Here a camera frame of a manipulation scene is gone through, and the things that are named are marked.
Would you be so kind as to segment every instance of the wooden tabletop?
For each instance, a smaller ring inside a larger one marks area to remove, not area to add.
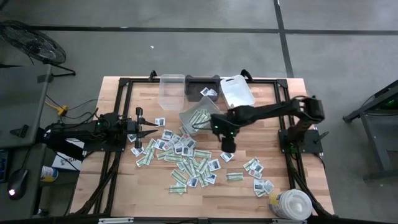
[[[98,114],[113,112],[116,92],[120,77],[104,77],[97,107]],[[301,78],[288,78],[290,97],[306,95],[304,81]],[[275,103],[272,85],[249,84],[256,99],[255,106]],[[119,114],[122,114],[124,96]],[[159,95],[158,83],[136,83],[132,88],[129,115],[135,117],[135,108],[140,106],[144,110],[144,117],[148,121],[155,118],[166,118],[166,127],[181,135],[178,130],[181,122],[177,111],[164,111],[157,103]],[[221,111],[226,111],[226,104],[222,97],[216,102]],[[143,139],[146,147],[151,138],[160,139],[163,127]],[[215,185],[202,188],[188,187],[183,195],[169,194],[169,185],[176,181],[170,176],[174,169],[178,169],[173,162],[152,160],[149,166],[138,168],[138,158],[130,151],[133,145],[127,140],[126,151],[122,153],[118,179],[114,194],[113,217],[211,217],[211,218],[272,218],[275,217],[267,206],[268,196],[257,198],[253,191],[253,177],[243,169],[243,164],[257,157],[264,166],[262,178],[270,180],[274,185],[274,193],[289,189],[287,169],[284,155],[280,152],[277,131],[280,129],[277,118],[256,121],[250,126],[241,128],[236,136],[236,153],[232,161],[225,163],[220,157],[221,143],[209,131],[194,137],[198,144],[195,149],[212,152],[212,159],[218,158],[221,169],[216,170]],[[83,161],[80,176],[75,190],[71,212],[77,211],[89,199],[98,185],[103,152],[96,152]],[[302,155],[307,184],[317,200],[324,208],[333,213],[330,193],[326,181],[325,171],[319,158],[312,154]],[[244,180],[227,182],[226,173],[243,172]]]

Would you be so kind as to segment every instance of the concrete floor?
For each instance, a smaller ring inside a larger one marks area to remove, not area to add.
[[[398,29],[394,0],[280,0],[286,29]],[[272,0],[13,0],[0,19],[28,24],[122,27],[277,28]],[[48,94],[63,105],[96,98],[105,75],[148,75],[151,70],[197,76],[232,76],[245,68],[254,77],[286,77],[278,34],[151,32],[46,32],[66,51],[64,64],[76,77],[57,78]],[[377,171],[359,120],[345,114],[397,79],[396,36],[287,35],[297,78],[323,100],[320,131],[335,213],[345,218],[398,222],[396,184],[365,184]],[[29,65],[26,55],[0,42],[0,63]],[[93,111],[86,105],[72,115]],[[44,109],[42,126],[57,120]],[[52,194],[52,215],[62,215],[67,197]]]

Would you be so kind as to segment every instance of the black fan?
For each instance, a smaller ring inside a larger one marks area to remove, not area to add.
[[[4,21],[0,23],[0,35],[5,41],[29,57],[72,72],[53,76],[76,75],[73,70],[59,66],[67,59],[61,46],[42,32],[30,30],[29,25],[18,21]]]

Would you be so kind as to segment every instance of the computer mouse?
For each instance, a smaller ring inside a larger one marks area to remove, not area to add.
[[[19,200],[24,196],[28,173],[27,169],[19,169],[11,174],[7,186],[8,196],[11,200]]]

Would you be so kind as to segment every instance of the playing card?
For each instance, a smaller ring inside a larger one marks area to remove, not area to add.
[[[223,153],[221,153],[220,156],[221,156],[221,158],[223,158],[223,160],[225,162],[229,162],[234,157],[234,154],[228,153],[228,152],[223,152]]]

